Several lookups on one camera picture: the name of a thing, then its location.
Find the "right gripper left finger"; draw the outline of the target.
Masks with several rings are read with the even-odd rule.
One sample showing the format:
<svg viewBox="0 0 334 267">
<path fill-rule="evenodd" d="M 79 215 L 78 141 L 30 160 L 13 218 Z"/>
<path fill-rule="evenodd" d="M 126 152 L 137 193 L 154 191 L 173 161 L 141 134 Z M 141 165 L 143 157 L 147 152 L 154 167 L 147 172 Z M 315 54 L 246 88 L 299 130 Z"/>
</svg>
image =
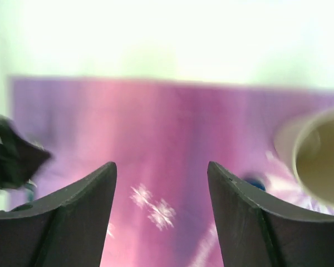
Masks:
<svg viewBox="0 0 334 267">
<path fill-rule="evenodd" d="M 81 180 L 0 211 L 0 267 L 99 266 L 117 180 L 108 162 Z"/>
</svg>

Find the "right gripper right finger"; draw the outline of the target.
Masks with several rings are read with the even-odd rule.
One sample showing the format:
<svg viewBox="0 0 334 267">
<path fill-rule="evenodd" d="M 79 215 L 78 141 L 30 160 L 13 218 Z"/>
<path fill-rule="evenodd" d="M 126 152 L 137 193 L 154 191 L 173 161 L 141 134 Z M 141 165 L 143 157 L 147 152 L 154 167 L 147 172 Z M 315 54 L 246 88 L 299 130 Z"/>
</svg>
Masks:
<svg viewBox="0 0 334 267">
<path fill-rule="evenodd" d="M 334 267 L 334 216 L 280 200 L 216 162 L 208 185 L 224 266 Z"/>
</svg>

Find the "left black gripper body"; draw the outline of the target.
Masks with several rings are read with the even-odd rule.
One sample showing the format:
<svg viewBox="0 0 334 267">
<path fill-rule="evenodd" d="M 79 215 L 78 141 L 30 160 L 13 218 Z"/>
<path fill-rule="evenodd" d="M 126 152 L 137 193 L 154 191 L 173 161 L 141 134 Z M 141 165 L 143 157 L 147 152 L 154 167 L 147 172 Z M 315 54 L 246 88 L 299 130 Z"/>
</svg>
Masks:
<svg viewBox="0 0 334 267">
<path fill-rule="evenodd" d="M 0 115 L 0 190 L 24 186 L 50 158 L 50 152 L 23 139 L 12 121 Z"/>
</svg>

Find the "blue metallic spoon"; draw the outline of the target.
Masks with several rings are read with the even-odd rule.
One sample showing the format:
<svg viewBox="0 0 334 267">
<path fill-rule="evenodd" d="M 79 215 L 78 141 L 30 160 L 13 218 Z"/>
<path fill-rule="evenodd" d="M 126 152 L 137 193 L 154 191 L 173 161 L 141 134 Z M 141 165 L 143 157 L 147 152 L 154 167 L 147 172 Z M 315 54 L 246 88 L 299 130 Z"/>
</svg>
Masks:
<svg viewBox="0 0 334 267">
<path fill-rule="evenodd" d="M 259 173 L 247 173 L 243 176 L 243 180 L 262 191 L 266 191 L 266 185 L 264 182 L 264 177 Z"/>
</svg>

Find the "beige paper cup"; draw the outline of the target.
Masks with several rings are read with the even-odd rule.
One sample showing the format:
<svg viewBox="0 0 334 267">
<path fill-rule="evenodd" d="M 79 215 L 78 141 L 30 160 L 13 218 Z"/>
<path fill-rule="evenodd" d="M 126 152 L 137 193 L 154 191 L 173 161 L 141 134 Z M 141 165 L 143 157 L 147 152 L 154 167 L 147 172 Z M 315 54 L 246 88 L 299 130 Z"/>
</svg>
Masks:
<svg viewBox="0 0 334 267">
<path fill-rule="evenodd" d="M 301 189 L 334 210 L 334 107 L 288 120 L 273 143 Z"/>
</svg>

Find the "purple printed placemat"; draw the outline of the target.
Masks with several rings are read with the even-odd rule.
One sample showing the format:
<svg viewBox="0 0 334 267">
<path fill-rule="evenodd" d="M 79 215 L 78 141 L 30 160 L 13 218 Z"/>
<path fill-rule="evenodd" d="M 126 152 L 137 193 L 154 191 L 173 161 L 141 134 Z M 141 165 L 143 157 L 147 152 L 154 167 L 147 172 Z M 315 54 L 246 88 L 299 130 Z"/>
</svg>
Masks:
<svg viewBox="0 0 334 267">
<path fill-rule="evenodd" d="M 332 213 L 303 193 L 273 135 L 290 118 L 334 107 L 334 92 L 57 77 L 15 77 L 11 92 L 17 130 L 53 154 L 37 197 L 117 164 L 102 266 L 222 266 L 210 161 Z"/>
</svg>

